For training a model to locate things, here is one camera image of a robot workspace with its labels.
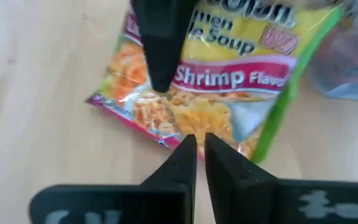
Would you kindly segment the Maruchan lime chili shrimp pack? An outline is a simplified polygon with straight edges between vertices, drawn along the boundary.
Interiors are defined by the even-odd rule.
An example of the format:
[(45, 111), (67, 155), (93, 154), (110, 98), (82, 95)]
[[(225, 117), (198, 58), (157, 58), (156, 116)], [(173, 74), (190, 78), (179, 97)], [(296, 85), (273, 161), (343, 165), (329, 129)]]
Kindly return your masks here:
[(160, 144), (189, 134), (204, 155), (213, 133), (261, 161), (296, 95), (298, 79), (341, 16), (338, 3), (199, 0), (167, 92), (152, 88), (149, 61), (129, 8), (100, 88), (88, 103)]

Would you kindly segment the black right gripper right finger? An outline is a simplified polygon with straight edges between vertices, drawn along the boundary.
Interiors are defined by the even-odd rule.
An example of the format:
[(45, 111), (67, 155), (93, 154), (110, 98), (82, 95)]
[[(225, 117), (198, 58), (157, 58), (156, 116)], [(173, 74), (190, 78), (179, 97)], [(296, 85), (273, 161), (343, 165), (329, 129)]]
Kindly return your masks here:
[(271, 224), (278, 179), (212, 133), (204, 155), (216, 224)]

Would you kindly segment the dark grey plastic bin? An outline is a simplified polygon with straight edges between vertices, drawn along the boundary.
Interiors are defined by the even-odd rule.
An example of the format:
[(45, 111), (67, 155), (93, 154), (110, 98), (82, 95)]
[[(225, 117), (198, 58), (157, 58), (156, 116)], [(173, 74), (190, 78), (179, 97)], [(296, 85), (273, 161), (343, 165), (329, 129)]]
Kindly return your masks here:
[(314, 53), (308, 78), (323, 95), (358, 100), (358, 0), (344, 0), (343, 15)]

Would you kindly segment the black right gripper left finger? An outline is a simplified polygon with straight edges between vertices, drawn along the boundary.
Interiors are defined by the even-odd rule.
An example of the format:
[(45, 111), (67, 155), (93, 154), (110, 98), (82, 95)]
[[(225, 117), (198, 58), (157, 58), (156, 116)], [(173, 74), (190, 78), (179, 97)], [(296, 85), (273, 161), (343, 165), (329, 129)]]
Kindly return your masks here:
[(140, 186), (150, 189), (177, 188), (184, 193), (184, 223), (194, 223), (197, 152), (196, 138), (187, 135), (168, 159)]

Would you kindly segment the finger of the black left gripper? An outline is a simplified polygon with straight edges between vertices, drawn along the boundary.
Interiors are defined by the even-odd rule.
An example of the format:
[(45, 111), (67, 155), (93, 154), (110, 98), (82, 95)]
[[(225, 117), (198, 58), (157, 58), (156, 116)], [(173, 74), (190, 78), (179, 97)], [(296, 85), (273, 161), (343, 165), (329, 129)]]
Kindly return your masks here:
[(198, 0), (131, 0), (153, 90), (165, 93), (175, 75)]

